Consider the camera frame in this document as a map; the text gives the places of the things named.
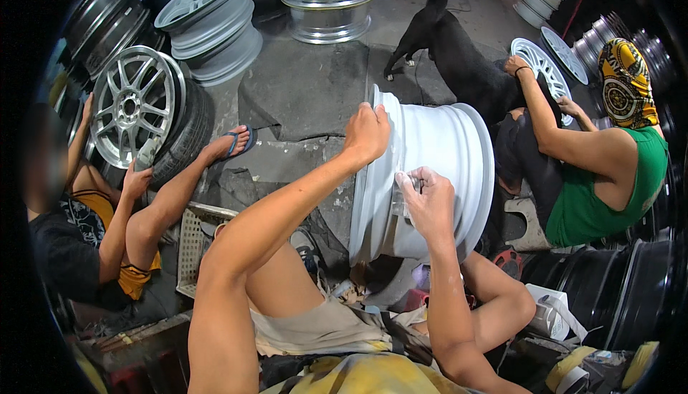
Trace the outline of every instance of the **yellow shorts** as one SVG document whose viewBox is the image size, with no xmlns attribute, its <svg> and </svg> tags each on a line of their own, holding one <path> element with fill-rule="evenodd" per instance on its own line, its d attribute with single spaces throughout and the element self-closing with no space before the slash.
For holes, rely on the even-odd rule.
<svg viewBox="0 0 688 394">
<path fill-rule="evenodd" d="M 84 203 L 96 212 L 105 227 L 105 231 L 107 231 L 115 212 L 105 192 L 98 190 L 83 190 L 74 192 L 72 198 Z M 161 268 L 160 252 L 156 252 L 156 256 L 153 257 L 153 262 L 150 265 L 151 266 L 147 270 L 140 269 L 132 264 L 122 264 L 122 267 L 120 267 L 118 283 L 125 294 L 134 300 L 138 300 L 141 297 L 143 285 L 151 278 L 150 272 Z"/>
</svg>

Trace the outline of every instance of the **plastic crate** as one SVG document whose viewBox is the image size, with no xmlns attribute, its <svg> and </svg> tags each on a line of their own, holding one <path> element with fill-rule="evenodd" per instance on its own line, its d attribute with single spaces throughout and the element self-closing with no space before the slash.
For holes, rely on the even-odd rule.
<svg viewBox="0 0 688 394">
<path fill-rule="evenodd" d="M 198 267 L 209 238 L 201 231 L 201 222 L 219 225 L 231 220 L 238 212 L 190 201 L 182 215 L 182 227 L 177 244 L 177 291 L 195 298 Z"/>
</svg>

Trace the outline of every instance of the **black bracelet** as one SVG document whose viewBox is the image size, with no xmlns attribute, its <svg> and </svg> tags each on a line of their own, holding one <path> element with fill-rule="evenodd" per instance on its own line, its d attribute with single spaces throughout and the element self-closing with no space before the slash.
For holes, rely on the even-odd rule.
<svg viewBox="0 0 688 394">
<path fill-rule="evenodd" d="M 521 68 L 530 68 L 530 66 L 520 66 L 519 68 L 517 68 L 516 71 L 514 72 L 514 77 L 518 78 L 518 71 L 519 71 Z"/>
</svg>

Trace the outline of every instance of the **black dog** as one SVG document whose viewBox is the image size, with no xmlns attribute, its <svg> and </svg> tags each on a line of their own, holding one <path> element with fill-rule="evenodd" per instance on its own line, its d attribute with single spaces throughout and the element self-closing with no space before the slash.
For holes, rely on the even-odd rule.
<svg viewBox="0 0 688 394">
<path fill-rule="evenodd" d="M 391 68 L 404 55 L 407 65 L 414 66 L 412 55 L 427 48 L 430 60 L 457 101 L 473 106 L 487 125 L 498 123 L 506 112 L 526 106 L 520 82 L 477 51 L 456 17 L 446 10 L 446 3 L 427 0 L 425 8 L 416 13 L 384 68 L 384 77 L 393 80 Z M 544 77 L 539 76 L 537 81 L 561 127 L 561 110 Z"/>
</svg>

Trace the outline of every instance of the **green tank top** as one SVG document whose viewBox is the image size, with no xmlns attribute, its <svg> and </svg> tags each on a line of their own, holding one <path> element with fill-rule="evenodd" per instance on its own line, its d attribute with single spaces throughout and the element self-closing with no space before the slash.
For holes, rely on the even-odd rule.
<svg viewBox="0 0 688 394">
<path fill-rule="evenodd" d="M 667 173 L 667 142 L 652 127 L 622 128 L 638 145 L 636 183 L 628 206 L 620 212 L 609 208 L 594 191 L 595 175 L 563 165 L 563 188 L 547 220 L 545 235 L 555 247 L 581 245 L 621 232 L 648 211 Z"/>
</svg>

